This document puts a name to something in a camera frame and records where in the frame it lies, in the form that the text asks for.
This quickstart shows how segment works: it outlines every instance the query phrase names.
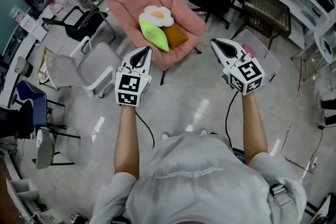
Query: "table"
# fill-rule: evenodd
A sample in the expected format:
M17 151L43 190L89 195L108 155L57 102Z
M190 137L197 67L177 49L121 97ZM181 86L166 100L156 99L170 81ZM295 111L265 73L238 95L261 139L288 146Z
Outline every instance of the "table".
M268 49L279 35L289 37L291 20L289 7L278 0L244 0L243 10L248 13L245 23L236 31L236 37L246 26L269 38Z

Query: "gray concrete floor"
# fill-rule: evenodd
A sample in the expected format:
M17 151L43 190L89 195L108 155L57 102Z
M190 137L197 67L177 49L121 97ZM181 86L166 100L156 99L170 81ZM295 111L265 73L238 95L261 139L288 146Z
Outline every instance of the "gray concrete floor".
M243 23L243 19L238 16L239 12L233 9L225 15L231 23L229 30L210 17L207 30L197 45L203 53L198 55L191 51L183 61L167 72L163 86L160 86L161 71L152 66L152 84L137 111L153 131L156 140L161 139L161 134L165 131L180 134L186 130L198 132L201 128L225 135L225 115L235 91L221 78L221 67L210 48L210 40L214 37L231 38ZM117 33L111 47L123 55L132 48L130 41L110 12L108 20ZM108 40L109 34L106 25L102 25L93 43L97 44L98 39ZM53 52L69 54L76 45L75 40L67 37L63 27L53 26L29 59L35 69L28 81L38 85L37 66L43 46ZM273 42L271 52L281 63L281 68L268 87L256 92L269 151L275 150L275 155L281 154L305 167L321 135L316 128L321 111L314 99L314 81L310 79L301 82L298 93L299 72L290 60L291 56L299 52L298 47L279 37ZM90 99L79 87L63 88L58 92L44 86L39 87L47 93L49 99L66 105L65 108L52 106L54 111L51 121L66 124L67 133L81 136L81 140L68 137L57 139L60 157L76 164L37 170L32 162L36 157L36 141L32 139L26 140L24 145L23 141L19 141L18 154L21 156L24 153L23 160L18 160L19 169L24 177L33 180L41 199L50 208L54 208L66 223L69 223L70 214L74 212L90 217L101 185L108 184L113 176L113 153L120 107L116 105L112 90L103 99ZM242 102L238 97L230 111L228 132L233 146L243 149L241 107ZM283 146L287 131L287 141ZM334 135L334 129L323 131L323 140L317 151L317 168L313 174L306 173L302 179L308 199L315 205L332 190L335 179ZM139 120L138 136L143 171L152 139ZM299 177L302 176L302 168L293 165L293 169Z

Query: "brown pillow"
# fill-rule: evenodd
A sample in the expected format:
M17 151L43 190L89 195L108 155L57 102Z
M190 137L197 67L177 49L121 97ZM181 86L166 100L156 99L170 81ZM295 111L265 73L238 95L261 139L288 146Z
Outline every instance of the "brown pillow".
M172 48L178 47L180 44L189 39L181 32L176 23L170 27L163 26L161 29L167 37L168 45Z

